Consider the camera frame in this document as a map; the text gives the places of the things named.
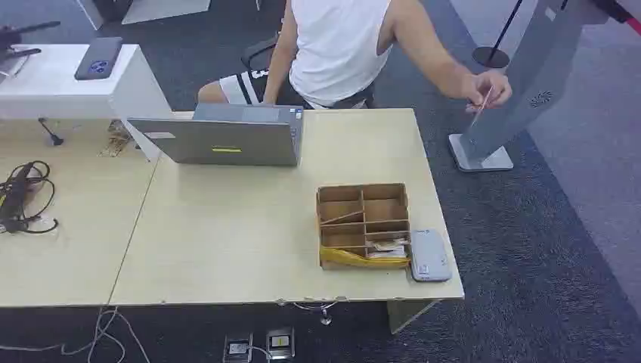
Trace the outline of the person's left hand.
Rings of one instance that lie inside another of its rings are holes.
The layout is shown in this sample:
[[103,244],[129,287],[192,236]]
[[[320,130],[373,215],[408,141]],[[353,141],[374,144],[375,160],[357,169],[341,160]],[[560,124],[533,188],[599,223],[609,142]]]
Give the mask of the person's left hand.
[[512,87],[506,75],[489,70],[470,75],[464,85],[464,98],[468,100],[466,112],[477,113],[485,108],[505,104],[512,96]]

